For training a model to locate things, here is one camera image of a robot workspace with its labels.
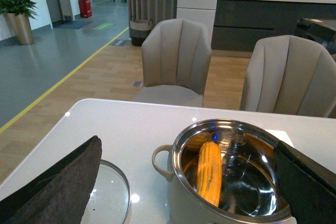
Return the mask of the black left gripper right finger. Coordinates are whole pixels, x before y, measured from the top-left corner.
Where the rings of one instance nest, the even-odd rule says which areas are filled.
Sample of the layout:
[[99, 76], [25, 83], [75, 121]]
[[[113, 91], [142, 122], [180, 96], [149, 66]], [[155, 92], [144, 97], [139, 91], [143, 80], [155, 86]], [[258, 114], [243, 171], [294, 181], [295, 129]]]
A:
[[280, 189], [297, 223], [335, 223], [335, 173], [283, 141], [273, 154]]

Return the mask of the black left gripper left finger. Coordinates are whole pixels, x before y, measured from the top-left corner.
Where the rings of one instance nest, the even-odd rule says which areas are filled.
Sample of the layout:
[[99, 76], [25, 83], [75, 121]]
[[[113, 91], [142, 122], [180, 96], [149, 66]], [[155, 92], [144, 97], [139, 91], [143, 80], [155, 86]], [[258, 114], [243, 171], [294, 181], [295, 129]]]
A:
[[1, 200], [1, 223], [80, 223], [101, 155], [101, 139], [93, 136]]

